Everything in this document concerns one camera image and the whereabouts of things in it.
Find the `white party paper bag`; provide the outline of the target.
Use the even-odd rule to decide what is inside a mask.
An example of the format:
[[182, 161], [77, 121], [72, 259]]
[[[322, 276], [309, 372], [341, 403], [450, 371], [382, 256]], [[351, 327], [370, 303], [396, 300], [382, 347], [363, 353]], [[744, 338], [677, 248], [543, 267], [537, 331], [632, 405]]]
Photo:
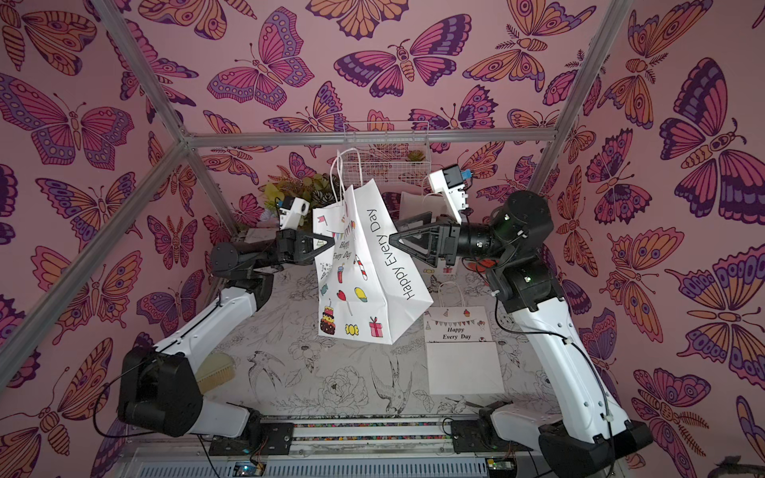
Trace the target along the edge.
[[424, 313], [428, 391], [432, 396], [488, 396], [505, 392], [497, 344], [486, 308], [466, 302], [458, 284], [434, 286]]

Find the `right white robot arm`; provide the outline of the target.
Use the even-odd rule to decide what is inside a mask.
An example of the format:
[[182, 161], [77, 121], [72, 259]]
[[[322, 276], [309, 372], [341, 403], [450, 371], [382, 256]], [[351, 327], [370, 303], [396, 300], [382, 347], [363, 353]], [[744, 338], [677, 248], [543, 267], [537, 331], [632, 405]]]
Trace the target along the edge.
[[390, 244], [428, 265], [491, 261], [484, 276], [496, 310], [510, 316], [508, 333], [528, 339], [543, 366], [559, 416], [535, 416], [517, 404], [484, 408], [473, 424], [486, 445], [504, 441], [536, 450], [557, 477], [610, 477], [619, 460], [650, 445], [653, 436], [618, 404], [572, 323], [563, 287], [539, 255], [552, 229], [547, 200], [521, 190], [486, 224], [430, 212], [401, 216]]

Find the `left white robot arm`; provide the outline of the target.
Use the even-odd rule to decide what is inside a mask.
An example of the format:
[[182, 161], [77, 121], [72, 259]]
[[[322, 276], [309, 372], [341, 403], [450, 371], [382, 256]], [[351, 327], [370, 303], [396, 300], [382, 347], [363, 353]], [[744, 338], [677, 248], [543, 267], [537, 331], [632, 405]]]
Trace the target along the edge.
[[274, 268], [310, 265], [334, 244], [331, 236], [286, 229], [277, 231], [272, 240], [215, 245], [212, 273], [224, 280], [224, 288], [184, 327], [150, 349], [135, 348], [125, 356], [119, 377], [119, 420], [170, 437], [213, 435], [256, 445], [261, 435], [259, 413], [212, 402], [195, 375], [229, 333], [267, 304]]

